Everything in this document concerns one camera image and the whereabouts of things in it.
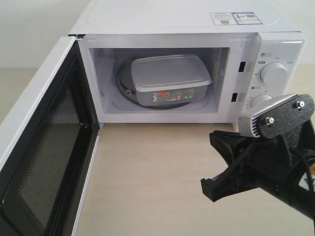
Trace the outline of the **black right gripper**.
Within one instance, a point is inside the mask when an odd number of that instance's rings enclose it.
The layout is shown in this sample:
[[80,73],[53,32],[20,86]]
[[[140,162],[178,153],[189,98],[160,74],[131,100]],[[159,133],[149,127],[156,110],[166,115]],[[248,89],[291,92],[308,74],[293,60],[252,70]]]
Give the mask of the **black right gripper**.
[[[315,217],[315,131],[311,121],[272,139],[215,130],[211,146],[231,164],[203,178],[202,193],[212,202],[260,188],[310,219]],[[253,144],[245,158],[237,158]]]

